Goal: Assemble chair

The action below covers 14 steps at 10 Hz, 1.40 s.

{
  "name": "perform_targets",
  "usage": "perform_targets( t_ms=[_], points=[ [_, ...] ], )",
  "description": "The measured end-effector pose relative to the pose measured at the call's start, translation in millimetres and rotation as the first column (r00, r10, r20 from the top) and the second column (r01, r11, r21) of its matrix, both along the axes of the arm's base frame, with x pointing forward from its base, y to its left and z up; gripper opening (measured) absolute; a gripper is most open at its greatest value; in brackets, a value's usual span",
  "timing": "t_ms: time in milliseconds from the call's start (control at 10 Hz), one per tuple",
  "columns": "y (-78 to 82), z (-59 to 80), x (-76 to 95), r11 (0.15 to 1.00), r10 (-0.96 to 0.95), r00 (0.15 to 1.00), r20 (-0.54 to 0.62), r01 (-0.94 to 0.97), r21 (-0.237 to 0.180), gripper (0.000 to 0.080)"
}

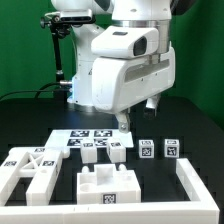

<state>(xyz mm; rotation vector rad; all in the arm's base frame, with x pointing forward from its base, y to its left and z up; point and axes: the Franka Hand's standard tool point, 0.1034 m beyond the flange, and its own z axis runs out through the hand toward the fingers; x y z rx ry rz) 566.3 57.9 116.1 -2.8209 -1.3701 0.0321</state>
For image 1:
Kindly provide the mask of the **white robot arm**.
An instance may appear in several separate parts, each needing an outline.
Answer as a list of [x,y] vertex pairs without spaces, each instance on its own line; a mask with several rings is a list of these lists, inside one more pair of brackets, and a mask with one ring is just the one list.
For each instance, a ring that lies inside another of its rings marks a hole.
[[51,0],[56,21],[76,34],[72,103],[113,114],[129,130],[129,109],[154,111],[175,81],[170,21],[196,0]]

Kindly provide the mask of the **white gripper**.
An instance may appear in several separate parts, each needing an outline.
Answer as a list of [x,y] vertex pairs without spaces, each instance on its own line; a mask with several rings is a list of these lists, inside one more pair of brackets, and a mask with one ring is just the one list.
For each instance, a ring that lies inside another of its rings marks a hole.
[[174,80],[175,52],[172,46],[155,64],[149,56],[131,60],[97,58],[92,66],[93,105],[101,112],[116,114],[119,131],[128,133],[129,114],[121,111],[147,99],[144,116],[155,118],[161,98],[159,93],[170,88]]

